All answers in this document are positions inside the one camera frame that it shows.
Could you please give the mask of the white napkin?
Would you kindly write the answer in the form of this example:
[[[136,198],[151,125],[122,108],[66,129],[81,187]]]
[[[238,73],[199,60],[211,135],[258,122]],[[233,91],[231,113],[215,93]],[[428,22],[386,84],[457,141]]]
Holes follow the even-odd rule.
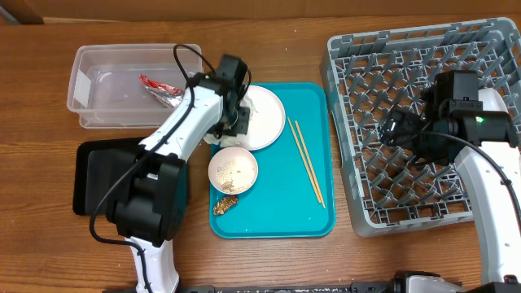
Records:
[[[253,101],[247,96],[240,102],[241,107],[246,107],[251,112],[255,110]],[[237,134],[236,136],[223,135],[221,138],[215,138],[211,133],[204,135],[203,140],[207,144],[218,145],[220,147],[239,146],[242,142],[246,142],[246,134]]]

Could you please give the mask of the wooden chopstick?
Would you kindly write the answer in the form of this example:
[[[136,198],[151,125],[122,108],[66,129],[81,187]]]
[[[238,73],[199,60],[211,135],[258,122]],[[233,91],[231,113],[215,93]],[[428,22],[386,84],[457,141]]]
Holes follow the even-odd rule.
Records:
[[[295,120],[295,127],[296,127],[296,142],[300,149],[300,154],[304,162],[304,167],[306,169],[306,172],[309,176],[310,183],[312,185],[313,191],[316,195],[318,203],[323,207],[326,208],[325,201],[322,196],[322,191],[317,179],[317,175],[314,170],[313,162],[311,160],[311,156],[309,154],[306,142],[304,140],[304,135],[302,133],[302,130],[300,128],[300,124],[297,120]]]
[[[290,130],[292,133],[292,136],[296,142],[297,149],[300,153],[300,157],[302,159],[302,162],[304,164],[304,168],[306,170],[306,173],[308,175],[309,181],[311,183],[311,186],[313,188],[313,192],[317,198],[317,201],[319,204],[322,205],[323,208],[325,208],[325,203],[322,197],[322,193],[320,191],[319,185],[317,183],[317,178],[313,170],[313,164],[310,160],[309,153],[307,151],[307,147],[305,145],[304,137],[300,131],[300,126],[298,122],[296,121],[295,124],[292,123],[290,118],[287,118],[287,122],[290,126]]]

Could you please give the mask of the red snack wrapper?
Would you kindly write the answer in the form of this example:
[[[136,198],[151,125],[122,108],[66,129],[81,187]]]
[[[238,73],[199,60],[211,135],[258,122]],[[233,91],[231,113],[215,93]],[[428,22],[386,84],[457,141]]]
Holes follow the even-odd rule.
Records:
[[[155,98],[165,107],[175,109],[181,103],[184,96],[184,90],[158,81],[153,81],[146,75],[142,74],[138,76],[138,79],[141,81],[143,87],[154,95]]]

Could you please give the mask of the white round plate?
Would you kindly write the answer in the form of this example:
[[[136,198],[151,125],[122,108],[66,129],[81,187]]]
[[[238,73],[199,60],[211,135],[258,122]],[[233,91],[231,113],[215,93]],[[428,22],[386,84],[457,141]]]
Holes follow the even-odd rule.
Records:
[[[282,133],[286,112],[279,97],[271,90],[251,85],[244,99],[250,109],[246,134],[232,138],[232,146],[257,151],[274,143]]]

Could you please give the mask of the brown food scrap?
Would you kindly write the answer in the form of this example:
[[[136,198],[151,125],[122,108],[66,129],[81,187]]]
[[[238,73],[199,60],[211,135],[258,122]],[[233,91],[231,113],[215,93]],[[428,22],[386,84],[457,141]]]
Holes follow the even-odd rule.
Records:
[[[214,216],[224,215],[229,209],[234,207],[239,202],[237,195],[226,195],[219,202],[216,203],[212,212]]]

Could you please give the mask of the wooden chopstick left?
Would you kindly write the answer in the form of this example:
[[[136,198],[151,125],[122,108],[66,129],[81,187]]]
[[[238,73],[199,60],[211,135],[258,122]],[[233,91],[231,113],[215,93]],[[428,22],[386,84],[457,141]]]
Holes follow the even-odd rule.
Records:
[[[297,149],[300,153],[300,157],[302,159],[302,162],[304,164],[304,168],[306,170],[306,173],[308,175],[309,181],[311,183],[311,186],[313,188],[313,192],[317,198],[317,201],[319,204],[322,205],[323,208],[325,208],[325,203],[322,197],[322,193],[320,191],[319,185],[317,183],[317,178],[313,170],[313,164],[310,160],[309,153],[307,151],[307,147],[305,145],[304,137],[300,131],[300,126],[298,122],[296,121],[295,124],[292,123],[290,118],[287,118],[287,122],[290,126],[290,130],[292,133],[292,136],[296,142]]]

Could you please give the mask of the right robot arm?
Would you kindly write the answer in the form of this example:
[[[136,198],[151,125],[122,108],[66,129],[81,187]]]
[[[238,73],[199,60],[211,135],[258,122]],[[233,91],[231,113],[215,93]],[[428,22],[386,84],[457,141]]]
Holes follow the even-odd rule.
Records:
[[[436,75],[420,114],[393,108],[380,141],[424,164],[454,164],[471,201],[482,264],[478,292],[520,290],[519,137],[501,95],[475,71]]]

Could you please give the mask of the black plastic tray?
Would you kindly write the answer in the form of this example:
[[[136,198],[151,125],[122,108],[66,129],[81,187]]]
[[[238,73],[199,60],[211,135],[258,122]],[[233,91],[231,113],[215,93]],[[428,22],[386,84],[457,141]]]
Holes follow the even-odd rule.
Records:
[[[83,142],[77,148],[72,210],[91,215],[112,184],[127,170],[116,166],[121,156],[138,151],[141,137]]]

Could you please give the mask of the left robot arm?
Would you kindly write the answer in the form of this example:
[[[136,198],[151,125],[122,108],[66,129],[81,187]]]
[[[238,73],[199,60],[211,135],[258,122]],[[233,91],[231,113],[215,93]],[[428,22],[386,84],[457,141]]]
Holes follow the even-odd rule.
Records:
[[[102,197],[109,222],[129,246],[137,292],[175,292],[173,237],[188,197],[187,161],[199,141],[247,133],[250,111],[241,102],[251,73],[238,57],[223,55],[216,68],[186,78],[186,92],[167,120],[138,149],[116,159],[116,175]]]

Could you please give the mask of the pink bowl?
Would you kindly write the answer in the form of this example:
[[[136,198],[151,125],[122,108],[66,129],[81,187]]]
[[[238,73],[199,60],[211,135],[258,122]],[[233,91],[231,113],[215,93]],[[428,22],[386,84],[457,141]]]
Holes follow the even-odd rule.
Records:
[[[258,173],[254,155],[238,146],[220,149],[208,166],[210,183],[226,195],[239,195],[249,190],[256,182]]]

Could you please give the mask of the grey dishwasher rack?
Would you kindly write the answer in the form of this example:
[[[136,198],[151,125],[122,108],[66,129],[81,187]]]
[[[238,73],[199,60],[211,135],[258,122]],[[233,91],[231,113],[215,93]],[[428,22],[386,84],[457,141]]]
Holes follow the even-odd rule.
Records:
[[[420,113],[437,74],[473,70],[520,122],[520,33],[507,18],[332,37],[321,65],[335,122],[354,231],[363,237],[471,221],[453,166],[413,166],[410,151],[384,146],[379,129],[394,107]]]

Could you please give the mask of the wooden chopstick right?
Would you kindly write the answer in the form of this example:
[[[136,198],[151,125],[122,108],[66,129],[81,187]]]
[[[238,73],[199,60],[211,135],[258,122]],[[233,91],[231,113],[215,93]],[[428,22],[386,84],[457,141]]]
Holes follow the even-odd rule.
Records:
[[[300,149],[300,154],[304,162],[304,167],[306,169],[306,172],[309,176],[310,183],[312,185],[313,191],[316,195],[318,203],[323,207],[326,208],[325,201],[322,196],[322,191],[317,179],[317,175],[314,170],[313,162],[311,160],[311,156],[309,154],[306,142],[304,140],[304,135],[302,133],[302,130],[300,128],[300,124],[297,120],[295,120],[295,127],[296,127],[296,142]]]

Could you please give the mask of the clear plastic bin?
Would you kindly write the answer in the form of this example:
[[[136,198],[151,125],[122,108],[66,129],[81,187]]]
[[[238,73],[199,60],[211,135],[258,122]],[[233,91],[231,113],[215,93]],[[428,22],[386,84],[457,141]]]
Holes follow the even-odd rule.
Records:
[[[72,66],[67,108],[86,129],[157,128],[173,109],[146,90],[141,75],[186,87],[172,44],[82,46]]]

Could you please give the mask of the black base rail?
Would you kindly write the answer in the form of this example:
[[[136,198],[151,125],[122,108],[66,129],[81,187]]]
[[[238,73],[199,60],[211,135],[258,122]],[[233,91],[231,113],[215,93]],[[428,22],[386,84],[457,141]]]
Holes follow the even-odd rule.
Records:
[[[397,293],[407,292],[394,281],[352,282],[350,285],[322,286],[184,286],[181,293]]]

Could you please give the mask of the grey-white bowl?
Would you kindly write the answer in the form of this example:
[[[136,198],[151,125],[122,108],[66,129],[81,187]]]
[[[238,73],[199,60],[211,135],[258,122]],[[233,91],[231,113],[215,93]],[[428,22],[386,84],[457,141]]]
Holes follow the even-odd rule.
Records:
[[[508,112],[503,98],[494,88],[483,88],[478,90],[478,99],[483,104],[484,111]]]

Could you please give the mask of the teal serving tray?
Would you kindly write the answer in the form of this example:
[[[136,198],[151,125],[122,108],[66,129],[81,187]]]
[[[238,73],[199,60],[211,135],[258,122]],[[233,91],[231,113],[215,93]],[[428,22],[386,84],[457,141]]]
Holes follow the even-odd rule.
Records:
[[[326,96],[311,82],[264,83],[281,100],[287,118],[304,135],[326,208],[317,201],[304,164],[285,126],[278,139],[253,151],[259,175],[252,188],[224,215],[209,216],[222,238],[316,238],[335,225],[335,191]]]

